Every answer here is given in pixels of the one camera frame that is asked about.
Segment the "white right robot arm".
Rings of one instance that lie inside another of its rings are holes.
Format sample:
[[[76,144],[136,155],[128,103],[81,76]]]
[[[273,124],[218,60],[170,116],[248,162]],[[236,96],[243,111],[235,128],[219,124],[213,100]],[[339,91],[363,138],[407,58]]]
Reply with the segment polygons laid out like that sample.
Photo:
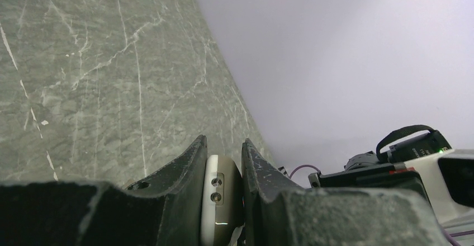
[[[405,126],[383,138],[375,151],[350,158],[344,171],[309,175],[312,188],[397,188],[412,190],[426,200],[428,193],[421,174],[405,163],[452,149],[440,131],[426,125]]]

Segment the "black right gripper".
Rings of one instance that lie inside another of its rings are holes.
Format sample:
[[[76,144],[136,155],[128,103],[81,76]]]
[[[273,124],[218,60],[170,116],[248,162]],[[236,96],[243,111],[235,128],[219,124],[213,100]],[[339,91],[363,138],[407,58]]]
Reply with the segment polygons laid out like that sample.
[[[333,174],[315,172],[308,176],[312,188],[393,188],[412,190],[429,201],[421,175],[403,163],[379,164]]]

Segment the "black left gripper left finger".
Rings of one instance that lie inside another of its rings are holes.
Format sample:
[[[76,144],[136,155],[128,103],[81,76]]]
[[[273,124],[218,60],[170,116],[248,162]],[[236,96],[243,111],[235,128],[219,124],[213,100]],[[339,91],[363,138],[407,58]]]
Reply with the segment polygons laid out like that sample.
[[[207,140],[127,188],[1,183],[2,245],[199,245]]]

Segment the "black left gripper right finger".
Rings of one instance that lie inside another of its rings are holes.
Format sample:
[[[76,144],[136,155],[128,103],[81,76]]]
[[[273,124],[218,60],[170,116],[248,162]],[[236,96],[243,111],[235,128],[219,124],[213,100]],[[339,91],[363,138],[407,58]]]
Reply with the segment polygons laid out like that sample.
[[[410,190],[302,188],[241,150],[247,245],[448,245],[432,209]]]

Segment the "white remote control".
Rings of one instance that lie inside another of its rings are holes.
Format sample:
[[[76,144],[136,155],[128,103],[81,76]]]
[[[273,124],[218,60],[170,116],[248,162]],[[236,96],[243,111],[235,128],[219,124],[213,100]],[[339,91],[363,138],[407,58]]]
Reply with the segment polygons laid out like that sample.
[[[201,245],[237,245],[244,227],[243,179],[230,157],[207,158],[202,192]]]

